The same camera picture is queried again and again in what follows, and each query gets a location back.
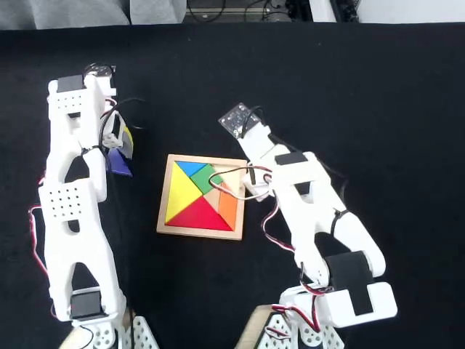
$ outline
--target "red wire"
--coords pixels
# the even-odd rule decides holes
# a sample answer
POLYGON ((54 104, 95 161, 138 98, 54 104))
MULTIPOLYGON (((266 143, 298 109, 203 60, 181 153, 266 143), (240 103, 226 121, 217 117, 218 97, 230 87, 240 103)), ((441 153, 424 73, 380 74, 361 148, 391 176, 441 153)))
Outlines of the red wire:
POLYGON ((307 315, 305 315, 305 313, 300 310, 299 308, 295 307, 295 306, 290 306, 290 307, 285 307, 284 305, 273 305, 272 306, 272 309, 273 310, 276 310, 276 311, 279 311, 280 313, 284 313, 285 311, 287 310, 292 310, 292 311, 295 311, 297 314, 299 314, 299 316, 302 318, 302 320, 304 320, 307 325, 315 332, 320 332, 320 325, 318 324, 317 326, 312 322, 312 320, 310 320, 308 318, 307 315))
POLYGON ((29 229, 31 231, 31 237, 32 237, 32 251, 33 251, 33 258, 36 260, 37 264, 39 265, 40 269, 45 273, 45 275, 48 276, 47 273, 47 268, 45 268, 45 265, 39 258, 39 255, 37 254, 37 231, 36 231, 36 218, 34 217, 34 209, 41 209, 41 206, 39 205, 34 205, 32 206, 29 211, 29 229))

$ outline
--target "blue piece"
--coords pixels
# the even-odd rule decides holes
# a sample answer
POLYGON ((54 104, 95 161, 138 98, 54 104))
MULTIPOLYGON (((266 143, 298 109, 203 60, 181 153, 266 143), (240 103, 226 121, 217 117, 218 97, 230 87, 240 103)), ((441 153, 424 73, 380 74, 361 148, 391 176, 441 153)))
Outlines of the blue piece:
POLYGON ((111 172, 117 175, 132 177, 131 170, 128 168, 128 165, 126 165, 118 149, 110 149, 110 151, 108 151, 108 158, 110 159, 111 172))
POLYGON ((193 174, 197 173, 202 169, 206 164, 201 164, 198 162, 186 162, 186 161, 176 161, 176 163, 181 167, 181 170, 190 177, 193 174))

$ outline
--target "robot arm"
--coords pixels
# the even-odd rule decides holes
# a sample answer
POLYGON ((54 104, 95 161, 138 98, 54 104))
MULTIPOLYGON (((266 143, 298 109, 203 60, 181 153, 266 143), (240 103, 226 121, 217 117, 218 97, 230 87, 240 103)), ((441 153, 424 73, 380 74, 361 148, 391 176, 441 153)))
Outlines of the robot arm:
POLYGON ((103 129, 102 144, 106 148, 124 146, 126 125, 114 110, 116 102, 111 98, 116 93, 110 86, 113 71, 103 67, 102 73, 102 67, 98 68, 87 71, 84 77, 69 76, 49 83, 51 142, 39 197, 46 229, 44 255, 49 293, 57 318, 93 332, 86 348, 97 343, 102 349, 121 349, 131 344, 125 340, 123 327, 126 298, 100 223, 98 203, 107 197, 107 183, 99 138, 105 113, 111 112, 103 129), (89 177, 66 182, 77 156, 86 162, 89 177), (71 281, 78 262, 85 264, 98 286, 73 290, 71 281))
MULTIPOLYGON (((294 260, 312 281, 312 288, 329 286, 331 291, 316 299, 318 318, 336 327, 351 326, 397 313, 389 284, 373 281, 386 263, 361 221, 347 211, 331 186, 331 178, 311 152, 290 152, 275 144, 270 128, 243 104, 219 120, 239 142, 251 164, 272 170, 271 180, 255 170, 243 182, 252 195, 274 196, 291 232, 294 260), (315 245, 315 234, 325 232, 350 252, 323 258, 315 245)), ((303 287, 284 292, 280 302, 312 308, 312 294, 303 287)))

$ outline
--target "wire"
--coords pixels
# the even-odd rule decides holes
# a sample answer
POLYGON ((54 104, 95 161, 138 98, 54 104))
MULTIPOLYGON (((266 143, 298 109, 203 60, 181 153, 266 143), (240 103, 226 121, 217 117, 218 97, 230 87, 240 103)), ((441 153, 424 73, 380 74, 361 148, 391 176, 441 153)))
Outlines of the wire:
POLYGON ((248 122, 250 121, 252 115, 254 115, 255 111, 262 111, 262 115, 264 113, 263 108, 260 105, 255 105, 254 107, 250 108, 246 118, 244 119, 244 122, 242 123, 242 129, 240 130, 240 138, 244 138, 244 136, 246 135, 248 122))
POLYGON ((236 198, 237 200, 241 200, 241 201, 247 201, 247 200, 252 200, 252 199, 255 199, 255 198, 261 198, 261 197, 266 196, 266 195, 268 195, 270 193, 269 191, 267 191, 266 193, 262 193, 262 194, 257 194, 257 195, 253 195, 253 196, 247 196, 247 197, 241 197, 241 196, 237 196, 231 190, 226 189, 226 188, 222 187, 221 185, 217 185, 215 182, 213 182, 213 178, 216 177, 216 176, 224 175, 226 173, 230 173, 230 172, 234 172, 234 171, 239 171, 240 169, 260 169, 262 171, 271 172, 271 169, 268 169, 267 167, 263 167, 263 166, 236 167, 235 169, 230 169, 228 171, 212 173, 210 175, 210 177, 209 177, 209 184, 213 188, 216 188, 216 189, 218 189, 219 191, 221 191, 223 193, 229 194, 233 198, 236 198))
POLYGON ((299 275, 299 281, 301 286, 303 286, 309 293, 313 294, 314 296, 323 296, 324 294, 328 293, 329 289, 313 289, 310 287, 305 281, 305 268, 304 268, 304 263, 300 262, 300 275, 299 275))
POLYGON ((92 337, 90 337, 90 341, 87 342, 87 344, 83 347, 80 347, 79 349, 84 349, 84 348, 87 348, 88 345, 90 345, 90 343, 92 343, 92 341, 94 340, 94 332, 92 332, 91 329, 88 329, 87 327, 84 327, 84 326, 81 326, 82 329, 86 329, 87 331, 89 331, 92 335, 92 337))
POLYGON ((244 9, 244 22, 247 22, 247 11, 248 11, 248 9, 250 9, 252 6, 254 6, 254 5, 256 5, 256 4, 258 4, 258 3, 262 2, 262 1, 264 1, 264 0, 256 0, 256 1, 251 2, 250 4, 248 4, 246 6, 246 8, 244 9))
POLYGON ((111 115, 113 114, 114 111, 117 111, 122 105, 129 103, 129 102, 141 102, 145 103, 147 102, 146 100, 143 100, 142 98, 127 98, 125 100, 122 100, 121 102, 116 103, 109 111, 105 111, 100 118, 104 118, 102 121, 102 126, 100 127, 100 134, 99 134, 99 147, 102 149, 102 142, 103 142, 103 132, 105 130, 105 126, 108 123, 108 120, 110 119, 111 115))
POLYGON ((36 226, 36 217, 34 216, 34 211, 36 209, 41 209, 42 206, 34 205, 28 210, 29 215, 29 230, 31 232, 32 237, 32 253, 33 257, 36 260, 37 264, 39 265, 40 269, 45 273, 45 275, 49 275, 47 272, 47 268, 41 261, 39 255, 37 254, 37 226, 36 226))
POLYGON ((273 304, 271 306, 271 308, 279 313, 286 313, 286 311, 293 311, 295 313, 297 313, 301 318, 302 320, 304 320, 307 325, 315 332, 319 333, 321 331, 321 328, 319 327, 316 327, 316 325, 313 323, 312 320, 310 320, 310 318, 308 317, 308 315, 300 308, 298 308, 297 306, 295 305, 291 305, 291 306, 284 306, 284 305, 281 305, 281 304, 273 304))
POLYGON ((267 233, 267 229, 266 229, 267 223, 268 223, 269 220, 271 220, 278 213, 278 210, 279 210, 278 200, 276 200, 275 201, 275 207, 273 208, 273 210, 269 214, 267 214, 266 216, 263 217, 263 220, 262 220, 262 223, 260 224, 260 226, 262 227, 263 233, 264 233, 265 237, 268 240, 270 240, 272 243, 278 245, 281 249, 284 249, 286 251, 294 253, 295 248, 292 245, 286 244, 286 243, 282 242, 281 240, 278 240, 274 236, 271 236, 269 233, 267 233))
POLYGON ((223 14, 223 12, 225 11, 225 9, 226 9, 226 0, 223 0, 222 5, 221 5, 221 9, 217 13, 217 15, 215 15, 215 17, 209 18, 208 20, 201 20, 196 15, 194 15, 194 12, 192 11, 192 7, 190 7, 190 0, 187 0, 187 8, 189 9, 190 15, 192 16, 192 18, 196 22, 199 22, 199 23, 211 23, 211 22, 214 22, 215 20, 217 20, 218 18, 220 18, 221 15, 223 14))
POLYGON ((287 333, 280 331, 279 329, 275 329, 271 326, 266 326, 264 328, 264 332, 268 334, 271 338, 274 338, 276 340, 289 340, 291 339, 291 336, 289 336, 287 333))
POLYGON ((289 16, 289 14, 288 14, 287 12, 283 12, 283 11, 271 11, 271 12, 265 13, 265 15, 264 15, 264 17, 262 18, 262 20, 264 20, 265 18, 268 18, 268 17, 271 16, 271 15, 276 15, 276 14, 278 14, 278 13, 281 13, 281 14, 283 14, 283 15, 289 16))

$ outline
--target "black table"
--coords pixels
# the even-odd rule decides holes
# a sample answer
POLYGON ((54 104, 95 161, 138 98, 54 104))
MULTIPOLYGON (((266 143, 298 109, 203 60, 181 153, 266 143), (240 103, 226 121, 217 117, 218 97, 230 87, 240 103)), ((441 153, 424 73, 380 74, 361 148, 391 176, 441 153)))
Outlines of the black table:
MULTIPOLYGON (((134 132, 134 179, 119 177, 118 190, 132 303, 162 348, 232 348, 257 305, 297 284, 292 256, 259 229, 271 201, 247 203, 241 242, 154 231, 168 153, 243 158, 217 123, 240 101, 348 176, 347 206, 384 252, 398 316, 341 330, 349 346, 452 348, 464 310, 464 37, 461 24, 0 33, 2 347, 56 348, 69 331, 49 315, 27 209, 49 150, 47 83, 100 61, 118 66, 121 99, 149 101, 124 110, 147 128, 134 132)), ((121 270, 112 197, 100 212, 121 270)), ((281 218, 270 230, 288 238, 281 218)))

